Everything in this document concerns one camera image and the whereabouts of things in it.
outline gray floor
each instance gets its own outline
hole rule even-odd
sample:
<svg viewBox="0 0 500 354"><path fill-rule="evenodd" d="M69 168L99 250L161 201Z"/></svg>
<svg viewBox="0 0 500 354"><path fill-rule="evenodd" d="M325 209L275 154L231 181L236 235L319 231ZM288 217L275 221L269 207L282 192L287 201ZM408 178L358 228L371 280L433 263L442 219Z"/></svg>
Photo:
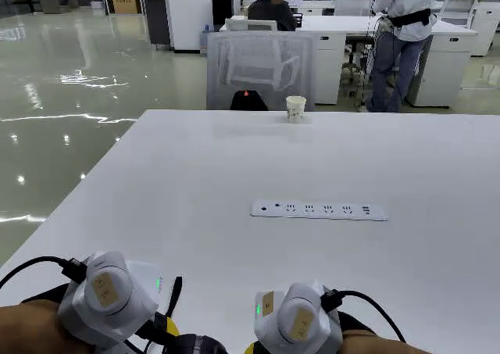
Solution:
<svg viewBox="0 0 500 354"><path fill-rule="evenodd" d="M500 114L500 35L450 109ZM204 109L206 61L151 48L141 16L0 18L0 264L146 109ZM318 110L355 110L353 98Z"/></svg>

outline power outlet socket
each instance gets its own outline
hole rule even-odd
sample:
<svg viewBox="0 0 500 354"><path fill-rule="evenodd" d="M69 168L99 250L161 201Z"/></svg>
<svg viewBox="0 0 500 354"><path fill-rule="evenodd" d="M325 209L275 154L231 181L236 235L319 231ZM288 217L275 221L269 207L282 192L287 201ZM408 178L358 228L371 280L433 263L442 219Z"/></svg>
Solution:
<svg viewBox="0 0 500 354"><path fill-rule="evenodd" d="M388 220L382 208L374 204L291 200L257 200L252 204L251 215L329 220Z"/></svg>

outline jeans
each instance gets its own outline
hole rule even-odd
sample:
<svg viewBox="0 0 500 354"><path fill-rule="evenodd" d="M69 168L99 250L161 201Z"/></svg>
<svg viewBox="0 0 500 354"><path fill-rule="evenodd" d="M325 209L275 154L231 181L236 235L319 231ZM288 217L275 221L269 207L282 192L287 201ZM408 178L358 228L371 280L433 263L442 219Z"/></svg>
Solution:
<svg viewBox="0 0 500 354"><path fill-rule="evenodd" d="M384 32L379 37L371 76L373 94L366 105L366 108L370 112L399 112L402 100L405 98L409 85L412 83L416 63L425 41L425 39L422 41L400 40L390 32ZM386 104L387 78L400 54L396 87L389 103Z"/></svg>

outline label sticker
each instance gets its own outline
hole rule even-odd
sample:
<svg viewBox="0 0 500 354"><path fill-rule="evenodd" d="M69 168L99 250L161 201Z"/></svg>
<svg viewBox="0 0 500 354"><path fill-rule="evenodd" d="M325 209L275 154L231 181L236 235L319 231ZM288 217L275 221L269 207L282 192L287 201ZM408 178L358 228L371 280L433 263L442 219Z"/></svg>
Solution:
<svg viewBox="0 0 500 354"><path fill-rule="evenodd" d="M267 316L274 311L274 291L262 297L262 316Z"/></svg>
<svg viewBox="0 0 500 354"><path fill-rule="evenodd" d="M307 309L298 309L295 314L294 325L291 326L290 336L297 341L305 341L311 323L314 319L314 314Z"/></svg>
<svg viewBox="0 0 500 354"><path fill-rule="evenodd" d="M118 292L113 284L111 275L107 272L97 276L92 282L95 294L102 307L108 307L118 300Z"/></svg>

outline white shirt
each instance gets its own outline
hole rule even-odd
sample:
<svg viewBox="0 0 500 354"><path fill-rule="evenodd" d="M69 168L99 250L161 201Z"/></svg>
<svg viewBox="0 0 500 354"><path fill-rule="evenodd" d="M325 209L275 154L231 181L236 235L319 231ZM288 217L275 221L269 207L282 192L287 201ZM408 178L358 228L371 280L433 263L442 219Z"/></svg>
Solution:
<svg viewBox="0 0 500 354"><path fill-rule="evenodd" d="M387 14L393 16L405 16L406 14L429 9L434 0L375 0L373 11L375 13L387 9ZM436 16L430 16L429 24L422 22L412 23L395 29L395 36L404 41L420 41L428 38L432 33L432 26L436 24Z"/></svg>

